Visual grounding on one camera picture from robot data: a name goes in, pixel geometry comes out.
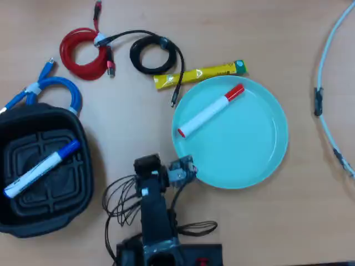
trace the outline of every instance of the blue marker cap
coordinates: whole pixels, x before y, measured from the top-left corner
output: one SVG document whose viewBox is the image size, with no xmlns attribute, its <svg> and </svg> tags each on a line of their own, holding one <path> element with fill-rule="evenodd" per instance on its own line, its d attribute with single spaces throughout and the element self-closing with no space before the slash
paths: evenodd
<svg viewBox="0 0 355 266">
<path fill-rule="evenodd" d="M 80 142 L 78 140 L 73 140 L 71 143 L 67 144 L 67 146 L 61 148 L 57 153 L 60 158 L 64 159 L 78 148 L 80 148 Z"/>
</svg>

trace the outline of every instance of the green packet end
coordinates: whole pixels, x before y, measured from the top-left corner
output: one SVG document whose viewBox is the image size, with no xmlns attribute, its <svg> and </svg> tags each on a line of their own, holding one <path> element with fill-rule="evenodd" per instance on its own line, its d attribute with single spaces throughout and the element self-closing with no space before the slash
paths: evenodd
<svg viewBox="0 0 355 266">
<path fill-rule="evenodd" d="M 235 63 L 235 68 L 237 69 L 237 73 L 236 73 L 237 75 L 244 75 L 245 73 L 248 72 L 244 60 L 237 60 L 234 63 Z"/>
</svg>

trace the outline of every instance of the red marker cap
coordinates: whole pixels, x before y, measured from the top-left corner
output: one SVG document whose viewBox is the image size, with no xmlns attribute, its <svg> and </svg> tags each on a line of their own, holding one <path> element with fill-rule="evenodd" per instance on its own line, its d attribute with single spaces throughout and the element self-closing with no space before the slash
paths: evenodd
<svg viewBox="0 0 355 266">
<path fill-rule="evenodd" d="M 243 84 L 239 83 L 233 89 L 228 91 L 224 96 L 228 99 L 229 102 L 231 102 L 235 97 L 237 97 L 243 91 L 244 91 L 244 86 Z"/>
</svg>

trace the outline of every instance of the red marker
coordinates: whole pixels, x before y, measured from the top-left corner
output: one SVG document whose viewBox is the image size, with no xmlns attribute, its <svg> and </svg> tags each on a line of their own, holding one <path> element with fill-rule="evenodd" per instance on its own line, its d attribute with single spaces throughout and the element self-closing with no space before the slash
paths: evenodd
<svg viewBox="0 0 355 266">
<path fill-rule="evenodd" d="M 218 98 L 214 103 L 199 112 L 189 122 L 178 128 L 178 132 L 182 137 L 188 137 L 192 132 L 210 120 L 215 114 L 223 110 L 235 97 L 244 91 L 243 84 L 236 85 L 232 90 L 228 91 L 224 96 Z"/>
</svg>

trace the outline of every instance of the blue marker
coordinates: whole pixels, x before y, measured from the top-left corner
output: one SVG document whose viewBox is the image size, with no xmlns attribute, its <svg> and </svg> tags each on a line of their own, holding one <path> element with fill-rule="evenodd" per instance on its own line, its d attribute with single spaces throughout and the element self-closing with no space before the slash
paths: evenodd
<svg viewBox="0 0 355 266">
<path fill-rule="evenodd" d="M 72 154 L 80 148 L 80 142 L 78 140 L 73 140 L 67 146 L 61 148 L 49 155 L 42 162 L 34 166 L 31 170 L 21 176 L 19 179 L 12 182 L 4 189 L 4 194 L 13 198 L 30 186 L 33 182 L 38 180 L 40 177 L 44 176 L 50 170 L 55 168 L 59 163 L 61 163 L 66 157 Z"/>
</svg>

